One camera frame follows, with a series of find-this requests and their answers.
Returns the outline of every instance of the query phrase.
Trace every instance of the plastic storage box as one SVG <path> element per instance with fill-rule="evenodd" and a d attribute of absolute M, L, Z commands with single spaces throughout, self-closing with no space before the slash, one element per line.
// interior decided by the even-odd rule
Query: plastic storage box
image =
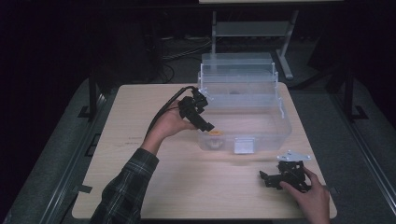
<path fill-rule="evenodd" d="M 201 116 L 215 126 L 198 132 L 201 149 L 277 150 L 290 135 L 269 53 L 204 54 L 198 86 L 209 102 Z"/>

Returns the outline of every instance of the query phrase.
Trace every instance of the wooden table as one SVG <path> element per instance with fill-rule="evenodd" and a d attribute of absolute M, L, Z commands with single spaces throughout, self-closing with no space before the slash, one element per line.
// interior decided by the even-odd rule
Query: wooden table
<path fill-rule="evenodd" d="M 101 193 L 141 145 L 156 112 L 178 90 L 190 84 L 127 85 L 120 87 L 73 208 L 75 218 L 90 218 Z M 304 164 L 325 183 L 287 87 L 279 83 L 292 133 L 280 150 L 235 155 L 204 151 L 197 131 L 183 131 L 165 139 L 160 163 L 148 185 L 142 218 L 159 219 L 277 219 L 303 217 L 285 190 L 265 187 L 259 171 L 277 175 L 277 155 L 287 150 L 308 154 Z M 331 217 L 336 208 L 331 200 Z"/>

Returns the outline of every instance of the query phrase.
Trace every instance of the wrist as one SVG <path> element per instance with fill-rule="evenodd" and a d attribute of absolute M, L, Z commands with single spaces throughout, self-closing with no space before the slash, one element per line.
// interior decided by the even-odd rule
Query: wrist
<path fill-rule="evenodd" d="M 160 134 L 151 131 L 148 133 L 145 140 L 143 141 L 141 148 L 145 149 L 153 155 L 157 155 L 158 149 L 160 148 L 163 139 L 164 137 L 161 137 Z"/>

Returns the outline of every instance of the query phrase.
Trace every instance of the small white object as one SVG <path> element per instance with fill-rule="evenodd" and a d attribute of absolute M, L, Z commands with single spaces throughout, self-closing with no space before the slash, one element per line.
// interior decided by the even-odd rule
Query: small white object
<path fill-rule="evenodd" d="M 279 161 L 310 161 L 311 156 L 289 150 L 281 156 L 277 156 Z"/>
<path fill-rule="evenodd" d="M 235 154 L 252 154 L 254 153 L 254 138 L 235 138 Z"/>

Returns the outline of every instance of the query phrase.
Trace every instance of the metal frame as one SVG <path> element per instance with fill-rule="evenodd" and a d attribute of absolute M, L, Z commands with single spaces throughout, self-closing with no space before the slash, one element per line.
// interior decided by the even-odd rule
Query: metal frame
<path fill-rule="evenodd" d="M 287 80 L 293 79 L 288 61 L 285 58 L 298 10 L 294 10 L 289 21 L 217 21 L 217 13 L 213 11 L 212 20 L 212 53 L 216 53 L 216 37 L 218 36 L 284 36 L 285 41 L 276 50 L 280 66 Z"/>

